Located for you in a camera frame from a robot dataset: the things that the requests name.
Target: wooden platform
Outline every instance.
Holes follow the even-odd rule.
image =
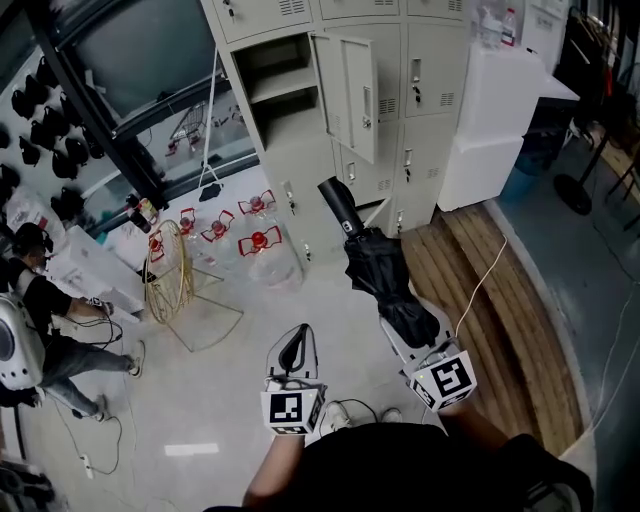
[[[438,213],[402,235],[417,292],[458,323],[473,289],[504,243],[481,206]],[[556,333],[507,245],[460,326],[478,380],[475,405],[509,436],[529,433],[560,455],[583,431]]]

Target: black shirt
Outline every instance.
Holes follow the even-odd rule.
[[[15,289],[20,274],[28,269],[27,265],[18,258],[9,260],[9,284]],[[58,287],[44,276],[37,276],[31,282],[22,298],[31,320],[35,325],[40,338],[46,347],[44,369],[46,371],[56,362],[65,348],[64,343],[59,340],[52,340],[49,335],[51,325],[51,315],[64,316],[71,307],[71,297],[60,291]]]
[[[431,425],[344,428],[304,449],[293,481],[270,510],[521,512],[541,479],[566,482],[591,510],[589,479],[527,435],[476,453]],[[242,510],[214,507],[206,512]]]

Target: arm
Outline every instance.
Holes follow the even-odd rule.
[[[91,304],[88,304],[85,299],[71,299],[71,305],[69,306],[68,315],[78,316],[93,316],[98,318],[106,318],[106,313]]]
[[[438,412],[449,437],[476,450],[495,453],[509,438],[468,402]]]
[[[266,508],[270,500],[291,482],[303,450],[304,436],[276,436],[244,495],[242,505],[258,510]]]

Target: umbrella handle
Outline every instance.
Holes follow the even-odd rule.
[[[320,183],[318,189],[347,236],[353,238],[362,234],[364,223],[358,216],[355,201],[347,186],[333,176]]]

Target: shelf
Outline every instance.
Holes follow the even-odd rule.
[[[324,133],[319,108],[309,108],[272,119],[263,130],[267,150],[296,144]]]
[[[259,103],[276,96],[300,91],[316,85],[312,62],[256,80],[249,96],[250,103]]]

